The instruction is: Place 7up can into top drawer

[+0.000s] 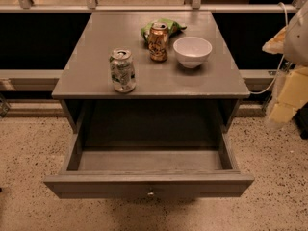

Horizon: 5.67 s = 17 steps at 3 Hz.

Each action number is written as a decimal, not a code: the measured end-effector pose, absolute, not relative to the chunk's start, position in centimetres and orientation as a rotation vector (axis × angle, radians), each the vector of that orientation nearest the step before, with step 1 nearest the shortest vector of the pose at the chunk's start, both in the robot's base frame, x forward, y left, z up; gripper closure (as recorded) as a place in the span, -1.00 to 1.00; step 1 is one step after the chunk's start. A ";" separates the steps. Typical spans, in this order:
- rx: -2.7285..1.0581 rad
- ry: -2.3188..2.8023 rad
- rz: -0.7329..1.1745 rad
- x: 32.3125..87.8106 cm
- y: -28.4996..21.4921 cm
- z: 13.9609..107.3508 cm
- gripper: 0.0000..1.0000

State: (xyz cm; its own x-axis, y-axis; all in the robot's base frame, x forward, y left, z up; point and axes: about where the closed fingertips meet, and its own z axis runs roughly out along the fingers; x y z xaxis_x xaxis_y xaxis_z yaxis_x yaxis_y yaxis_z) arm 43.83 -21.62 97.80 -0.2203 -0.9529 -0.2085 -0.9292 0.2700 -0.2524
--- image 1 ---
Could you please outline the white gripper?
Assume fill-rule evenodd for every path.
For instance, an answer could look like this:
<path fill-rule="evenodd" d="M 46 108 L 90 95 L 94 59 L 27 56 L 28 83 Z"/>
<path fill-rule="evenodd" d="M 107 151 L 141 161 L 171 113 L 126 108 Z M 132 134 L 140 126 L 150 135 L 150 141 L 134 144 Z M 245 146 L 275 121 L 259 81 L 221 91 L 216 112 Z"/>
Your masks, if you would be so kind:
<path fill-rule="evenodd" d="M 289 62 L 298 64 L 286 74 L 269 110 L 270 121 L 287 123 L 308 103 L 308 2 L 291 19 L 288 27 L 267 41 L 262 50 L 270 54 L 284 53 Z"/>

